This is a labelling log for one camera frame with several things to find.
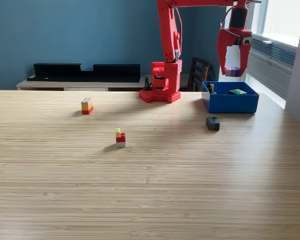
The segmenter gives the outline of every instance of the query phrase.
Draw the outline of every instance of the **cable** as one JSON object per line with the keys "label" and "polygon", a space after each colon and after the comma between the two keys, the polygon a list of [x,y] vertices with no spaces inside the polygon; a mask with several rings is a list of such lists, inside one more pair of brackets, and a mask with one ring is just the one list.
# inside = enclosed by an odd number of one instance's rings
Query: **cable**
{"label": "cable", "polygon": [[228,32],[228,33],[230,33],[230,34],[236,36],[237,38],[241,38],[241,36],[239,36],[239,35],[237,35],[237,34],[231,32],[231,31],[229,31],[228,29],[225,29],[224,26],[223,26],[223,24],[224,24],[224,22],[225,22],[225,20],[226,20],[226,17],[227,17],[227,15],[228,15],[228,13],[229,13],[232,9],[234,9],[234,8],[235,8],[235,6],[230,7],[229,10],[226,11],[226,13],[225,13],[225,15],[224,15],[224,17],[223,17],[223,19],[222,19],[222,21],[221,21],[221,23],[220,23],[220,27],[221,27],[223,30],[225,30],[226,32]]}
{"label": "cable", "polygon": [[179,10],[178,8],[174,8],[176,10],[176,13],[179,17],[179,21],[180,21],[180,54],[181,55],[181,52],[182,52],[182,20],[181,20],[181,16],[180,16],[180,13],[179,13]]}
{"label": "cable", "polygon": [[[245,4],[250,4],[250,3],[262,4],[262,1],[261,1],[261,0],[250,0],[250,1],[247,1]],[[225,13],[225,15],[224,15],[224,17],[223,17],[223,19],[222,19],[222,21],[221,21],[221,23],[220,23],[220,27],[221,27],[223,30],[225,30],[226,32],[230,33],[231,35],[234,35],[234,36],[236,36],[237,38],[241,38],[241,36],[239,36],[239,35],[237,35],[237,34],[231,32],[231,31],[228,30],[228,29],[225,29],[224,26],[223,26],[223,24],[224,24],[224,22],[225,22],[225,20],[226,20],[226,17],[227,17],[227,15],[228,15],[228,13],[229,13],[232,9],[234,9],[234,8],[235,8],[235,6],[229,8],[229,10],[226,11],[226,13]]]}

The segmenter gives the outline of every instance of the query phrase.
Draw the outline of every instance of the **window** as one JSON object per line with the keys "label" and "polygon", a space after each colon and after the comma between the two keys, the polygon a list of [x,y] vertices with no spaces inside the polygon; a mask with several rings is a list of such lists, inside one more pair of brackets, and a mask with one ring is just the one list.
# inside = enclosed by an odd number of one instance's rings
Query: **window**
{"label": "window", "polygon": [[245,80],[285,100],[300,38],[300,0],[262,0],[247,7],[252,45]]}
{"label": "window", "polygon": [[249,6],[252,32],[261,37],[297,47],[300,38],[300,0],[263,0]]}

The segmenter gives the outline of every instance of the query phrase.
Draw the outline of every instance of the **green lego brick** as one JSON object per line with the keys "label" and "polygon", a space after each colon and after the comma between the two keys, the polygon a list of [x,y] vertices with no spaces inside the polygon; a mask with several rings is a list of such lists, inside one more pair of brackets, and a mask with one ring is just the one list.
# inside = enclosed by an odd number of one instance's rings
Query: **green lego brick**
{"label": "green lego brick", "polygon": [[230,90],[229,91],[230,95],[243,95],[243,94],[247,94],[245,91],[242,91],[240,89],[235,89],[235,90]]}

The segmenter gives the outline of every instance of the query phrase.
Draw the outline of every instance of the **stacked lego bricks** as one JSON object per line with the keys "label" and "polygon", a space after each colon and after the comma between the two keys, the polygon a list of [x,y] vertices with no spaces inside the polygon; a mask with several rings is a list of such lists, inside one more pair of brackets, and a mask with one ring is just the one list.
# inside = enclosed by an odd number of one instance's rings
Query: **stacked lego bricks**
{"label": "stacked lego bricks", "polygon": [[240,68],[239,67],[226,66],[225,69],[226,69],[226,72],[225,72],[226,77],[240,77]]}
{"label": "stacked lego bricks", "polygon": [[82,114],[89,115],[94,110],[94,103],[92,102],[91,98],[86,97],[81,102],[81,109]]}
{"label": "stacked lego bricks", "polygon": [[115,130],[115,140],[117,148],[125,148],[126,147],[126,134],[121,132],[120,128]]}

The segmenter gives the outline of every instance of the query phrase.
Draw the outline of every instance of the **white lego brick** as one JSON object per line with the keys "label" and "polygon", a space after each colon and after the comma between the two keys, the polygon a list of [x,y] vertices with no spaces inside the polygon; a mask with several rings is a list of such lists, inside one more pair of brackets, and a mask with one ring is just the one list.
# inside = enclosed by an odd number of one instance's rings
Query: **white lego brick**
{"label": "white lego brick", "polygon": [[126,147],[126,143],[125,142],[117,142],[116,143],[116,147],[117,148],[125,148]]}
{"label": "white lego brick", "polygon": [[90,97],[86,97],[85,99],[83,99],[83,101],[81,102],[81,106],[82,107],[89,107],[90,104],[92,104],[92,99]]}

